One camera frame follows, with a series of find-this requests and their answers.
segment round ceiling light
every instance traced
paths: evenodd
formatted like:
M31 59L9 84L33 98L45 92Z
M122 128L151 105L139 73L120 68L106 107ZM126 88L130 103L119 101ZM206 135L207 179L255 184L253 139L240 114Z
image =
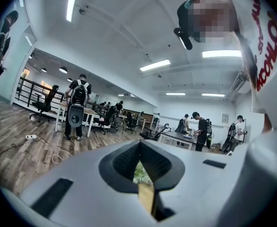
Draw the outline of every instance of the round ceiling light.
M67 68L65 68L64 66L63 66L63 67L60 67L59 70L60 70L62 73L68 73Z

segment black shirt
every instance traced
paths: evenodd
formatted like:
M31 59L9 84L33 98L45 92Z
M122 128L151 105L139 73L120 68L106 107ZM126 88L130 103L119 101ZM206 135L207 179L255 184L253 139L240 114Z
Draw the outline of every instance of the black shirt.
M82 85L85 85L87 83L84 80L80 80L80 82L81 82ZM75 89L77 86L78 86L78 82L77 82L77 80L75 80L70 84L69 88L70 89ZM89 84L89 86L87 87L87 94L91 94L91 84Z
M117 108L118 111L120 111L123 108L123 105L118 103L115 105L115 107Z
M204 118L199 119L198 130L203 130L198 137L206 138L206 120Z

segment black metal railing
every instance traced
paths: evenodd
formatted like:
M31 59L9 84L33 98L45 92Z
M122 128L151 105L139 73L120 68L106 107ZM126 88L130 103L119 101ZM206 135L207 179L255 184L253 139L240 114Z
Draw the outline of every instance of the black metal railing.
M34 81L30 81L28 79L20 77L15 98L18 101L26 103L27 107L29 107L30 105L32 105L32 102L37 102L37 96L35 95L35 93L38 93L40 95L40 100L44 100L48 96L50 90L51 90L50 88L40 85ZM51 110L52 109L57 110L58 107L55 107L55 106L61 102L66 101L63 98L63 95L64 93L56 92L54 98L51 101Z

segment wooden floor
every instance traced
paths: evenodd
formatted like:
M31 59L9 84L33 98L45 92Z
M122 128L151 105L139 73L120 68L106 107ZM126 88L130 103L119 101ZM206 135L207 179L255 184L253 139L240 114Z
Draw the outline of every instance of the wooden floor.
M59 123L59 131L55 133L54 119L48 122L47 119L42 118L38 123L29 119L30 114L31 112L26 109L0 101L0 152L10 148L12 143L16 145L23 143L25 136L32 134L44 138L52 145L66 148L72 155L118 142L142 139L139 133L131 134L128 131L124 134L118 132L106 135L99 131L96 133L91 131L90 137L87 138L88 127L82 127L84 136L82 141L76 141L75 129L72 130L71 140L75 143L73 144L63 137L64 122ZM34 140L28 140L21 147L12 148L0 154L0 186L8 188L19 196L33 180L58 165L52 162L53 154L58 154L63 159L70 156L56 147Z

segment white cable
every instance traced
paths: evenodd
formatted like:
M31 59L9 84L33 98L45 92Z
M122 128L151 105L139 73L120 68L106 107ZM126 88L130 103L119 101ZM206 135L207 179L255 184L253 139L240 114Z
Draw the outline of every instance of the white cable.
M50 144L46 143L46 142L45 142L43 139L41 139L41 138L39 138L39 140L41 140L44 144L46 144L46 145L48 145L48 146L53 146L53 147L56 147L56 148L58 148L59 150L64 151L64 152L67 152L70 156L72 156L72 155L71 155L71 153L70 153L69 151L66 151L66 150L60 149L59 147L54 146L54 145L50 145ZM55 155L56 155L56 156L58 156L61 160L63 160L63 161L64 161L64 159L62 159L59 155L54 154L54 155L52 156L52 161L53 161L53 163L56 163L56 164L60 163L60 162L55 162L55 161L53 160L53 157L54 157Z

